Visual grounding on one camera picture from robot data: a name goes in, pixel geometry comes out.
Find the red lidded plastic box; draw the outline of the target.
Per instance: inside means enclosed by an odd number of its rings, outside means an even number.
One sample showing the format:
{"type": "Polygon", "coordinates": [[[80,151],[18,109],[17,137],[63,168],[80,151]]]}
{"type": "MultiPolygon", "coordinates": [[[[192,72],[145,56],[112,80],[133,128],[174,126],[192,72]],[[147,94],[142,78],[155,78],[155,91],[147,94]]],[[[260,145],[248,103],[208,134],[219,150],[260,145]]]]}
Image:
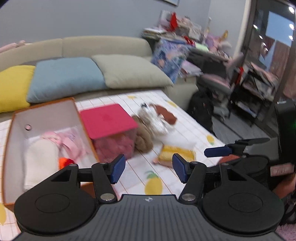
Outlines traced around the red lidded plastic box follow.
{"type": "Polygon", "coordinates": [[[110,163],[120,154],[133,157],[138,124],[121,105],[86,109],[80,116],[101,163],[110,163]]]}

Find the orange knitted ball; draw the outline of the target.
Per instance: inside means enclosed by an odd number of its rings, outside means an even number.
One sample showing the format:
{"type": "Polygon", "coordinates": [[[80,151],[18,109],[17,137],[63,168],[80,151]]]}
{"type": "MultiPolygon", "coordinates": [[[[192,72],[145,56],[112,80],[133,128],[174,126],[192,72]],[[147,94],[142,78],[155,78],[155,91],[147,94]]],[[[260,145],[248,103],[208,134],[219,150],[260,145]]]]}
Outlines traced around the orange knitted ball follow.
{"type": "Polygon", "coordinates": [[[75,162],[72,159],[61,157],[59,158],[59,169],[63,169],[71,164],[75,164],[75,162]]]}

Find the cluttered desk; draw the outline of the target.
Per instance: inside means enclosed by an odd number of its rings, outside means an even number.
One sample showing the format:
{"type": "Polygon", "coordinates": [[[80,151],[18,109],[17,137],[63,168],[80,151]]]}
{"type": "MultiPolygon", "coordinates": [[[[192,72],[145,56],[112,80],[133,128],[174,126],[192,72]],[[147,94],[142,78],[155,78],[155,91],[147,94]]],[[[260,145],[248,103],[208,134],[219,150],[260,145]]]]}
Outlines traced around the cluttered desk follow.
{"type": "Polygon", "coordinates": [[[172,11],[161,11],[157,26],[145,28],[142,38],[146,39],[151,49],[156,48],[160,39],[192,46],[188,61],[201,68],[205,74],[226,76],[226,65],[231,60],[229,54],[232,45],[227,41],[228,31],[221,37],[210,35],[208,18],[205,29],[193,23],[187,16],[179,17],[172,11]]]}

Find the brown yarn bundle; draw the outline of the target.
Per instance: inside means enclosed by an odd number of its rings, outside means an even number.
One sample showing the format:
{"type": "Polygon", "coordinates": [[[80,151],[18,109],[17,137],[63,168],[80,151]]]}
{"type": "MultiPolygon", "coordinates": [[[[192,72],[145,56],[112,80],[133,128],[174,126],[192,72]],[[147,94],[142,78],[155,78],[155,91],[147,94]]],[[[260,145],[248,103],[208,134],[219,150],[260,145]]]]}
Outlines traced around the brown yarn bundle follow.
{"type": "Polygon", "coordinates": [[[142,153],[147,153],[152,150],[152,133],[145,123],[136,115],[132,116],[133,120],[138,124],[137,134],[135,137],[135,148],[142,153]]]}

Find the black backpack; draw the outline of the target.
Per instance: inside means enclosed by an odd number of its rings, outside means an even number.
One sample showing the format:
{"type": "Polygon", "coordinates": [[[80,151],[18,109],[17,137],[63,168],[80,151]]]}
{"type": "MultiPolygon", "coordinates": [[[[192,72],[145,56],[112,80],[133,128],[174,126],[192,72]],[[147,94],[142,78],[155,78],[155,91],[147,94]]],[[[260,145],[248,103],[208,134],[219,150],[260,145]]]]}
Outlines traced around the black backpack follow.
{"type": "Polygon", "coordinates": [[[213,95],[208,88],[196,91],[192,95],[187,113],[208,132],[215,135],[212,121],[214,113],[213,95]]]}

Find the pink cloth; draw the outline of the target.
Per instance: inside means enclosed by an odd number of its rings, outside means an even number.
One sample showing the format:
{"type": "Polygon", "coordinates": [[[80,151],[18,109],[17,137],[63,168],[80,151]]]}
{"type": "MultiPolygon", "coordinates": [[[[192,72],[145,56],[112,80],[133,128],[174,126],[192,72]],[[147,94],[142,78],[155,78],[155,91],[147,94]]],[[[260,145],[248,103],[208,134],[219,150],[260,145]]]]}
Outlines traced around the pink cloth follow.
{"type": "Polygon", "coordinates": [[[60,140],[60,157],[65,157],[79,162],[85,155],[85,145],[79,132],[75,128],[71,128],[64,132],[59,132],[60,140]]]}

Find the blue patterned gift bag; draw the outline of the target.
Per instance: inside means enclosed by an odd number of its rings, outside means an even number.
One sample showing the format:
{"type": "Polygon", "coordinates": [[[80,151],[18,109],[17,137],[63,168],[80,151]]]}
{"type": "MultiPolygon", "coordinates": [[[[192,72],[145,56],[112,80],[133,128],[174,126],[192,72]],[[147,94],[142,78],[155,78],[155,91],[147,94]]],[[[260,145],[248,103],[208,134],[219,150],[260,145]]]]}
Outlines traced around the blue patterned gift bag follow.
{"type": "Polygon", "coordinates": [[[185,43],[160,39],[154,50],[151,63],[161,69],[175,83],[190,50],[191,46],[185,43]]]}

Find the white towel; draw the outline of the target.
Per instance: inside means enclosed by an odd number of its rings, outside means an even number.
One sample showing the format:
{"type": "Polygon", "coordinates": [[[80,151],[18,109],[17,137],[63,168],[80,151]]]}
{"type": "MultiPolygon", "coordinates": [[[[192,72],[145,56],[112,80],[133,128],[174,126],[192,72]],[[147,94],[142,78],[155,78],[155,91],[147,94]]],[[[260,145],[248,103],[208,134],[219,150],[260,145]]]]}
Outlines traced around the white towel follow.
{"type": "Polygon", "coordinates": [[[24,189],[30,190],[59,170],[59,148],[40,138],[29,145],[24,154],[24,189]]]}

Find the fruit pattern checkered mat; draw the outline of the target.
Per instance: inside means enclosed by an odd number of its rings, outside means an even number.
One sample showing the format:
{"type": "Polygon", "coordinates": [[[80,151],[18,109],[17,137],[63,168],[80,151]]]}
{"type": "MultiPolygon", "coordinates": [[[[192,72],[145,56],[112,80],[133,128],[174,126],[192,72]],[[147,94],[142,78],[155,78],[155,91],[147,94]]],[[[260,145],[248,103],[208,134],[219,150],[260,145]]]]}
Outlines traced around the fruit pattern checkered mat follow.
{"type": "Polygon", "coordinates": [[[175,172],[156,161],[163,145],[175,146],[192,150],[196,161],[208,167],[218,163],[219,158],[207,158],[204,150],[218,147],[223,143],[209,133],[180,107],[172,102],[162,91],[144,91],[128,94],[88,98],[77,101],[78,110],[87,110],[110,104],[119,104],[130,115],[143,112],[143,117],[149,117],[149,129],[152,131],[153,149],[148,153],[136,151],[129,159],[126,169],[115,185],[118,194],[143,194],[148,183],[148,172],[158,175],[163,185],[163,193],[180,195],[183,184],[177,180],[175,172]]]}

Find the blue cushion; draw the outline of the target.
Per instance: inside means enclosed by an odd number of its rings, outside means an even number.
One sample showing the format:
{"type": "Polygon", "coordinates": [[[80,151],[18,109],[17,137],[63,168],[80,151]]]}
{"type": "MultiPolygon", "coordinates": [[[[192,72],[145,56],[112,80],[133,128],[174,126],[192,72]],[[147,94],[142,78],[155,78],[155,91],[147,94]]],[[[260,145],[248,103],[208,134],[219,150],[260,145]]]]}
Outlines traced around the blue cushion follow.
{"type": "Polygon", "coordinates": [[[90,58],[44,60],[36,64],[27,102],[48,102],[106,88],[101,70],[90,58]]]}

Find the pink blanket on sofa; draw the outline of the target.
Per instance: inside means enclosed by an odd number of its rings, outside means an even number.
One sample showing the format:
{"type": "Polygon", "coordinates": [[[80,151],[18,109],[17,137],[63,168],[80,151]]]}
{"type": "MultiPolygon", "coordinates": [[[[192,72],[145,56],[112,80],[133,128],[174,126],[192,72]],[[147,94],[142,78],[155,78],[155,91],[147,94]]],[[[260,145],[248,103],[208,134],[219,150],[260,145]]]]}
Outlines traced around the pink blanket on sofa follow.
{"type": "Polygon", "coordinates": [[[26,42],[24,40],[21,40],[18,43],[10,43],[8,45],[0,47],[0,53],[3,53],[5,51],[9,51],[11,49],[15,49],[15,48],[20,47],[20,46],[24,46],[25,44],[26,44],[26,42]]]}

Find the beige sofa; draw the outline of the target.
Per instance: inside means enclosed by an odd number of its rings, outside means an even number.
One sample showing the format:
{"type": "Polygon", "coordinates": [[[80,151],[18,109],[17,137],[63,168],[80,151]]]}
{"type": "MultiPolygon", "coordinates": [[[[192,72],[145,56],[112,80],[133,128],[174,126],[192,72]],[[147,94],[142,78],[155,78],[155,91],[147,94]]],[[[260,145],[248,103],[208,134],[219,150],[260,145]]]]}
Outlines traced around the beige sofa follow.
{"type": "MultiPolygon", "coordinates": [[[[121,54],[143,57],[147,61],[152,58],[152,50],[148,41],[142,38],[123,36],[78,36],[25,44],[1,53],[1,71],[17,65],[36,65],[41,60],[54,60],[63,57],[91,57],[97,54],[121,54]]],[[[80,93],[74,97],[76,101],[86,101],[108,95],[129,94],[139,91],[161,90],[171,101],[186,110],[189,100],[198,90],[196,77],[179,78],[173,86],[164,87],[132,87],[120,89],[103,89],[80,93]]]]}

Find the yellow cushion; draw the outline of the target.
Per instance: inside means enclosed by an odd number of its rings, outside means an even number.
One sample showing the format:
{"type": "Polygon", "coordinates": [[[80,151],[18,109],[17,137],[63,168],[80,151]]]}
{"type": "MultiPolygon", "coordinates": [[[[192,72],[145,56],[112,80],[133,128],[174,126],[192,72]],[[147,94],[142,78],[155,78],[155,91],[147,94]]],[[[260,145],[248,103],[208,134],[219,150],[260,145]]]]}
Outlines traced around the yellow cushion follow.
{"type": "Polygon", "coordinates": [[[32,65],[18,65],[1,71],[1,113],[30,106],[26,98],[35,68],[32,65]]]}

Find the beige cushion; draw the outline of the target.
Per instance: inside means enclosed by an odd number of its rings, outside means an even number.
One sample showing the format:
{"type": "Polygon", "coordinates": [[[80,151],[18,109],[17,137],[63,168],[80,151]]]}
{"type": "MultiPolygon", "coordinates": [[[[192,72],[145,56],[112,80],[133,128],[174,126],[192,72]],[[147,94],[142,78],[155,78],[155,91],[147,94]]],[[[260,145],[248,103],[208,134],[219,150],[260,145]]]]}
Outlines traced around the beige cushion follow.
{"type": "Polygon", "coordinates": [[[132,55],[93,55],[111,89],[141,89],[172,86],[171,79],[145,58],[132,55]]]}

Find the clear plastic wrapped item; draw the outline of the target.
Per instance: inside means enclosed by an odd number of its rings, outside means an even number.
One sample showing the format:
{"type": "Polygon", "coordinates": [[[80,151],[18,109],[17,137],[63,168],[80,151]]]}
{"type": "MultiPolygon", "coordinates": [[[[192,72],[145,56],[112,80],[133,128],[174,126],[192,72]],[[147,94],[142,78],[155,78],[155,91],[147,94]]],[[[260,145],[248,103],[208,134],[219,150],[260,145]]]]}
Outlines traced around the clear plastic wrapped item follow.
{"type": "Polygon", "coordinates": [[[168,124],[162,116],[158,116],[151,105],[143,103],[137,115],[150,129],[154,137],[167,135],[174,130],[174,126],[168,124]]]}

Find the pink desk chair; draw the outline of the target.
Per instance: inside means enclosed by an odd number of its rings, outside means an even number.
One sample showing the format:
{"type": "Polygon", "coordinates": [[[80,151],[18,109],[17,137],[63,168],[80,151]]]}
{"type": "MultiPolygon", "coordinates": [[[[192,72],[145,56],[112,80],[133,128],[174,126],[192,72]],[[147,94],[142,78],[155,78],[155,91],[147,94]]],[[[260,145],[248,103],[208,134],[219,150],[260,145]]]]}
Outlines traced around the pink desk chair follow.
{"type": "Polygon", "coordinates": [[[234,59],[230,60],[225,67],[225,77],[217,74],[203,74],[199,77],[198,83],[211,90],[216,98],[214,102],[214,115],[221,120],[230,117],[229,99],[234,90],[234,72],[238,70],[244,54],[240,52],[234,59]]]}

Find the orange rimmed storage box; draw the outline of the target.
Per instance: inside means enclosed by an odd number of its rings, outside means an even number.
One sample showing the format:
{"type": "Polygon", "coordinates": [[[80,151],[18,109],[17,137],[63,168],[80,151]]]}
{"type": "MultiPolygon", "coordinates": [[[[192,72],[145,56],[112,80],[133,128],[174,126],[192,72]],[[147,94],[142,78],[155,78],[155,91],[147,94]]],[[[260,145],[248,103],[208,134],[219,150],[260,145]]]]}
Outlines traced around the orange rimmed storage box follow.
{"type": "Polygon", "coordinates": [[[98,162],[74,99],[16,111],[4,149],[4,206],[13,210],[19,196],[59,171],[62,158],[70,159],[79,168],[98,162]]]}

